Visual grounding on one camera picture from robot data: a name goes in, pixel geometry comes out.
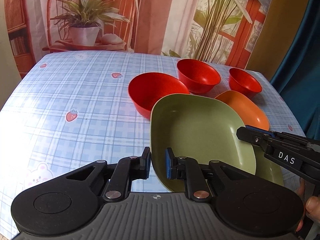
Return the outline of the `person's right hand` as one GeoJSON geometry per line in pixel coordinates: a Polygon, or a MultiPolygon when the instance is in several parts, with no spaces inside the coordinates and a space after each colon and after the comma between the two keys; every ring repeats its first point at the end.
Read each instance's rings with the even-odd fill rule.
{"type": "MultiPolygon", "coordinates": [[[[305,194],[305,180],[303,178],[300,178],[300,186],[297,189],[297,194],[301,198],[301,200],[304,200],[304,194],[305,194]]],[[[319,196],[311,196],[308,198],[308,200],[305,202],[305,211],[304,214],[307,215],[313,222],[316,223],[317,226],[319,226],[319,196]]]]}

